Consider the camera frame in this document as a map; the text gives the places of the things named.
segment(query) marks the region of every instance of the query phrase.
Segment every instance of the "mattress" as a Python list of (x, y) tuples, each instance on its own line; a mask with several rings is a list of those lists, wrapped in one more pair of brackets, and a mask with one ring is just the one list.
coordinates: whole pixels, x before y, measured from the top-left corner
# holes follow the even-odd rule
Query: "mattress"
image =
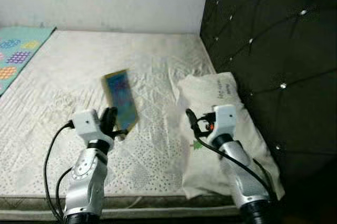
[[(0, 219), (51, 220), (43, 187), (50, 141), (76, 111), (107, 101), (105, 74), (128, 69), (140, 120), (108, 153), (102, 218), (223, 216), (229, 196), (192, 201), (182, 191), (184, 158), (175, 106), (176, 84), (188, 74), (215, 73), (197, 35), (55, 31), (0, 98)], [(48, 166), (52, 197), (59, 176), (85, 148), (64, 130)], [(60, 195), (68, 188), (61, 184)]]

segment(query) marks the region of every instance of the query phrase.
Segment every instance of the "black headboard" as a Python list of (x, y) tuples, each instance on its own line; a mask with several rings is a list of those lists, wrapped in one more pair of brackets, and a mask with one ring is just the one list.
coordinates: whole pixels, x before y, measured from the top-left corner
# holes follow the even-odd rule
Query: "black headboard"
[(201, 38), (287, 188), (335, 160), (337, 0), (206, 0)]

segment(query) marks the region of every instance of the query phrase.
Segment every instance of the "wrinkled sheet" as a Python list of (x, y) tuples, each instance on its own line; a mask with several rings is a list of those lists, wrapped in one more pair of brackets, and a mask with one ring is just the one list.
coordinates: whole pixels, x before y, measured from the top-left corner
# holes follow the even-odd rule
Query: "wrinkled sheet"
[[(105, 74), (129, 69), (140, 121), (108, 154), (106, 196), (183, 195), (176, 84), (214, 73), (197, 35), (55, 31), (0, 98), (0, 197), (45, 197), (43, 161), (55, 132), (75, 111), (107, 106)], [(85, 148), (64, 130), (52, 150), (51, 195)], [(66, 193), (67, 179), (61, 185)]]

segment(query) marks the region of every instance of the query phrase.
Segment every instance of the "pillow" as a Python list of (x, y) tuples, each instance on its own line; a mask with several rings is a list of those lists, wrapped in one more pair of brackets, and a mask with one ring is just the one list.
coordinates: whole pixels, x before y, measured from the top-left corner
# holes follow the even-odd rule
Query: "pillow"
[[(280, 199), (284, 190), (280, 182), (280, 172), (266, 143), (255, 127), (248, 111), (236, 91), (236, 82), (231, 73), (187, 76), (178, 83), (177, 105), (185, 111), (195, 112), (197, 118), (212, 112), (214, 105), (233, 104), (236, 108), (236, 129), (234, 140), (239, 140), (245, 151), (255, 158), (270, 173), (274, 190)], [(221, 172), (218, 155), (200, 145), (194, 138), (187, 116), (180, 118), (185, 167), (183, 172), (183, 190), (187, 198), (215, 192), (230, 195), (229, 181)]]

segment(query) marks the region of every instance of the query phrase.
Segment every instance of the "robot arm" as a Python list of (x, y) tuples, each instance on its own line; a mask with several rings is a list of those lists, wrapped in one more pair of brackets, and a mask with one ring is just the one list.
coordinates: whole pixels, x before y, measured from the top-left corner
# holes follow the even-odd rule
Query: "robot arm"
[(84, 149), (71, 170), (70, 187), (66, 195), (66, 224), (98, 223), (102, 213), (104, 180), (107, 175), (107, 153), (113, 149), (113, 138), (126, 131), (113, 127), (116, 108), (107, 108), (101, 120), (95, 110), (75, 114), (76, 133), (85, 141)]
[[(202, 141), (201, 143), (221, 154), (219, 156), (221, 170), (229, 178), (234, 203), (245, 223), (279, 223), (272, 213), (273, 195), (270, 192), (272, 188), (267, 190), (264, 175), (245, 152), (241, 143), (233, 140), (236, 125), (235, 107), (216, 106), (213, 113), (206, 114), (200, 119), (196, 119), (190, 109), (186, 114), (196, 139), (201, 141), (200, 137), (207, 137), (208, 145)], [(200, 131), (197, 122), (202, 119), (210, 124), (207, 127), (210, 129), (209, 132)]]

